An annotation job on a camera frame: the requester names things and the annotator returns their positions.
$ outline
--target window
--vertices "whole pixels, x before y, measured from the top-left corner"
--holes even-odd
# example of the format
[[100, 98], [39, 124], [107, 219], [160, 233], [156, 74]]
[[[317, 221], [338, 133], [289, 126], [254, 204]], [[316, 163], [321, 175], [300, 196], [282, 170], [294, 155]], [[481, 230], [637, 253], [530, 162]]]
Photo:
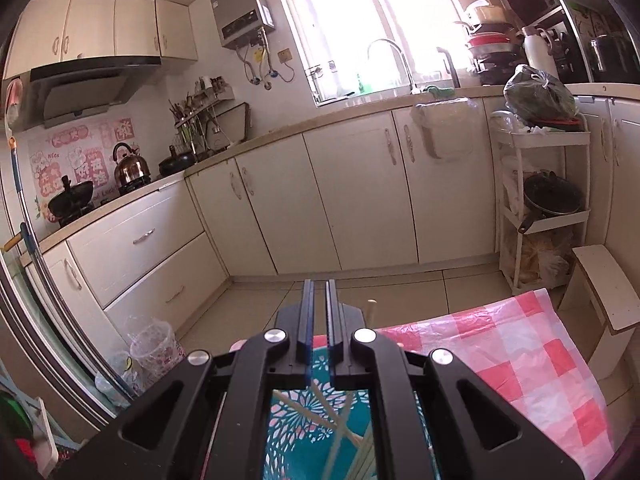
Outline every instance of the window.
[[453, 0], [286, 0], [302, 46], [316, 104], [351, 94], [408, 85], [404, 51], [417, 83], [450, 78], [440, 46], [458, 68], [470, 65], [459, 4]]

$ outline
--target electrical outlet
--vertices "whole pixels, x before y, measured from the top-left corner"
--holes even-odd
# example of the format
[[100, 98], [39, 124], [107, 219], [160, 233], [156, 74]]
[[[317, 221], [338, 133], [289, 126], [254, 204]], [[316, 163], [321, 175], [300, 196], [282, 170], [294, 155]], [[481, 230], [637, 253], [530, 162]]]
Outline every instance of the electrical outlet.
[[293, 56], [291, 55], [291, 50], [289, 48], [286, 48], [284, 50], [279, 51], [278, 59], [280, 60], [281, 63], [286, 63], [287, 61], [291, 61], [293, 59]]

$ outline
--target pink checkered tablecloth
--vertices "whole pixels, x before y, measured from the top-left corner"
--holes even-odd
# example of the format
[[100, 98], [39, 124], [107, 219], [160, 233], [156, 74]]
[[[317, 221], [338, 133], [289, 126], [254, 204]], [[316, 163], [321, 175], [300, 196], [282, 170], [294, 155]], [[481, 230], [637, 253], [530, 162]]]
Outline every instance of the pink checkered tablecloth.
[[[451, 350], [571, 456], [586, 480], [613, 457], [604, 396], [545, 289], [378, 332], [420, 354]], [[314, 338], [315, 348], [325, 345], [325, 336]]]

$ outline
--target kettle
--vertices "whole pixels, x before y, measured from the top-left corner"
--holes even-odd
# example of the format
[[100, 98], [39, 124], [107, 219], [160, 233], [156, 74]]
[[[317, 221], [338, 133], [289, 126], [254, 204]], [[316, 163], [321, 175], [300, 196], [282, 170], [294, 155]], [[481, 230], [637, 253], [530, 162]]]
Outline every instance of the kettle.
[[137, 180], [141, 177], [150, 177], [151, 173], [149, 171], [149, 166], [146, 163], [146, 160], [134, 153], [126, 142], [119, 142], [113, 147], [113, 161], [117, 162], [117, 151], [118, 148], [127, 148], [129, 153], [124, 156], [124, 158], [118, 163], [116, 166], [116, 170], [113, 172], [113, 176], [116, 179], [116, 184], [118, 187], [126, 186], [130, 184], [134, 180]]

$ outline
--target floor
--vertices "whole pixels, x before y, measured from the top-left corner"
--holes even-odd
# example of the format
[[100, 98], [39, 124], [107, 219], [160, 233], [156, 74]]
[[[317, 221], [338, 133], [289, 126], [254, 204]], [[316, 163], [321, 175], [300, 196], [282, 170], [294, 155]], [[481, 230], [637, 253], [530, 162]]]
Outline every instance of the floor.
[[[235, 283], [203, 314], [181, 343], [186, 351], [202, 348], [213, 354], [224, 353], [239, 339], [273, 326], [278, 309], [300, 300], [302, 285], [302, 282]], [[338, 300], [361, 308], [370, 328], [453, 314], [511, 296], [497, 264], [337, 280], [336, 285]], [[562, 288], [551, 291], [555, 306], [563, 293]], [[317, 288], [315, 294], [314, 333], [326, 334], [322, 290]], [[559, 312], [559, 316], [578, 350], [584, 356], [590, 355], [601, 330], [595, 312], [576, 308]], [[636, 419], [636, 406], [640, 402], [635, 397], [638, 388], [633, 388], [624, 361], [599, 385], [607, 401], [607, 414], [617, 448]]]

